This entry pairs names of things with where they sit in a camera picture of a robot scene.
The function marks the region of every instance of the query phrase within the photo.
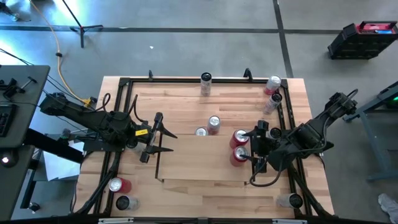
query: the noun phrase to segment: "yellow cable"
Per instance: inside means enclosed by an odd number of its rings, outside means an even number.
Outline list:
[[[42,18],[45,20],[45,22],[47,23],[48,27],[51,29],[52,34],[55,37],[55,41],[57,43],[57,53],[61,53],[60,52],[60,44],[58,42],[58,37],[54,32],[54,29],[52,28],[51,24],[48,22],[48,20],[45,18],[45,16],[43,15],[43,13],[36,7],[36,5],[32,2],[32,0],[29,0],[30,3],[33,5],[33,7],[36,9],[36,11],[42,16]],[[68,86],[68,84],[66,83],[65,79],[63,78],[62,72],[61,72],[61,57],[58,57],[58,74],[61,77],[61,80],[63,82],[63,84],[66,86],[66,88],[68,89],[68,91],[70,92],[70,94],[72,94],[74,97],[76,97],[77,99],[79,99],[80,101],[84,102],[86,105],[90,105],[91,100],[90,99],[81,99],[79,96],[76,96],[76,94],[70,89],[70,87]]]

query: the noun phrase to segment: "white paper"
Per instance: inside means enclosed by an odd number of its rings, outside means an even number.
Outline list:
[[[69,142],[69,146],[79,150],[83,153],[83,146],[85,143]],[[58,157],[49,152],[44,152],[45,169],[47,171],[47,179],[53,180],[55,178],[66,178],[74,175],[80,174],[80,164],[76,162],[69,161],[67,159]]]

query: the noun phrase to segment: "butcher block tabletop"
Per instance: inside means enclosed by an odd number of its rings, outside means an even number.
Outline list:
[[[103,79],[98,101],[102,101],[105,93],[110,93],[111,99],[106,105],[108,111],[114,109],[119,79],[120,77]],[[295,123],[299,125],[312,118],[304,80],[288,78],[287,83]],[[126,89],[124,88],[122,94],[120,110],[124,108]],[[163,147],[175,148],[175,152],[163,152],[160,155],[158,178],[164,179],[163,183],[155,178],[158,155],[151,156],[149,162],[144,164],[139,161],[139,154],[126,148],[121,156],[118,177],[131,181],[132,190],[128,195],[138,198],[141,205],[136,211],[120,211],[114,205],[121,196],[117,193],[111,216],[294,218],[292,209],[275,204],[278,195],[290,193],[286,170],[274,185],[253,187],[244,185],[244,181],[248,181],[251,176],[250,164],[247,162],[242,167],[232,167],[229,163],[230,152],[226,145],[234,130],[250,131],[259,119],[269,122],[270,128],[279,127],[276,111],[270,115],[262,112],[268,99],[263,94],[263,89],[264,84],[214,83],[211,86],[211,95],[204,97],[200,95],[199,83],[134,83],[132,99],[134,95],[138,95],[138,116],[152,125],[156,112],[163,113],[164,126],[178,139],[168,136],[162,138]],[[289,127],[285,100],[282,100],[282,107],[286,126]],[[206,126],[212,115],[221,119],[218,135],[195,136],[196,128]],[[134,113],[132,119],[139,123]],[[198,150],[202,150],[206,156],[200,155]],[[75,210],[83,206],[98,186],[103,158],[104,152],[94,152],[82,164]],[[310,156],[303,160],[303,166],[308,188],[326,211],[334,213],[321,161]],[[257,175],[256,182],[270,182],[276,174],[268,166],[267,173]],[[106,187],[101,212],[108,192],[109,188]]]

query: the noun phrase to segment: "yellow label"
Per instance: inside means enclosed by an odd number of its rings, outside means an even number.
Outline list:
[[[148,134],[148,130],[143,129],[143,130],[136,131],[136,136],[140,136],[143,134]]]

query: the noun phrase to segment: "soda can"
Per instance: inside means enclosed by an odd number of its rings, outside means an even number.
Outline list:
[[[221,120],[217,116],[211,116],[207,122],[208,134],[217,134],[220,130]]]
[[[271,114],[277,106],[282,102],[282,95],[279,93],[274,93],[268,99],[266,106],[264,107],[264,114]]]
[[[282,194],[276,198],[276,204],[285,208],[300,208],[303,205],[303,199],[295,193]]]
[[[207,135],[207,129],[205,127],[197,128],[196,131],[195,131],[195,135],[197,135],[197,136],[206,136]]]
[[[273,75],[268,79],[264,93],[267,95],[272,95],[280,87],[282,80],[277,75]]]
[[[211,74],[208,72],[200,76],[200,94],[202,96],[210,96],[211,90]]]
[[[249,141],[249,137],[247,136],[242,136],[243,134],[246,134],[245,130],[236,130],[231,137],[231,140],[229,141],[229,146],[231,149],[235,149],[238,146],[244,146],[246,143]]]
[[[116,208],[119,210],[137,210],[139,208],[139,200],[135,197],[120,196],[116,201]]]
[[[271,139],[280,139],[282,137],[282,131],[279,128],[271,128],[266,132],[266,137]]]
[[[130,180],[116,177],[109,182],[109,189],[115,193],[126,194],[129,193],[131,190],[131,182]]]
[[[247,159],[241,155],[249,156],[249,151],[243,146],[238,146],[232,151],[232,154],[229,157],[229,161],[231,162],[232,166],[242,166],[244,162],[247,161]]]

